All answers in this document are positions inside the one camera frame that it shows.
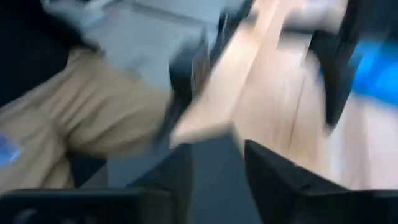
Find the wooden board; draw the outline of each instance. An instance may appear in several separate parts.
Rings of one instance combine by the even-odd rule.
[[[174,144],[233,125],[240,143],[253,139],[345,187],[398,188],[398,109],[351,94],[336,129],[326,129],[319,66],[305,57],[310,37],[279,42],[284,19],[303,1],[259,2],[256,25],[240,25]]]

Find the blue cloth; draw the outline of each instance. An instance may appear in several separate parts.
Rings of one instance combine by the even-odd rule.
[[[353,54],[358,57],[353,91],[398,105],[398,45],[360,42]]]
[[[5,135],[0,133],[0,169],[6,168],[17,161],[20,154],[19,146],[10,142]]]

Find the wooden floor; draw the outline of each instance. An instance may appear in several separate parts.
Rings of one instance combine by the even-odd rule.
[[[174,144],[234,126],[313,172],[351,189],[398,188],[398,109],[351,94],[332,132],[309,38],[283,36],[286,15],[303,1],[258,1],[255,24],[241,24],[208,86],[174,131]]]

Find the person's leg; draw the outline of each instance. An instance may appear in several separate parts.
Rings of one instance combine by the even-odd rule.
[[[0,194],[73,187],[61,134],[31,99],[27,94],[0,108]]]
[[[98,157],[137,154],[153,140],[169,91],[128,78],[88,50],[72,53],[64,75],[40,108],[63,131],[69,149]]]

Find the khaki pants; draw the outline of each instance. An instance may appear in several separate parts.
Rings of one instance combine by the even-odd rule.
[[[67,150],[138,154],[161,125],[169,96],[93,52],[72,51],[62,72],[0,109],[0,132],[22,149],[0,169],[0,192],[73,187]]]

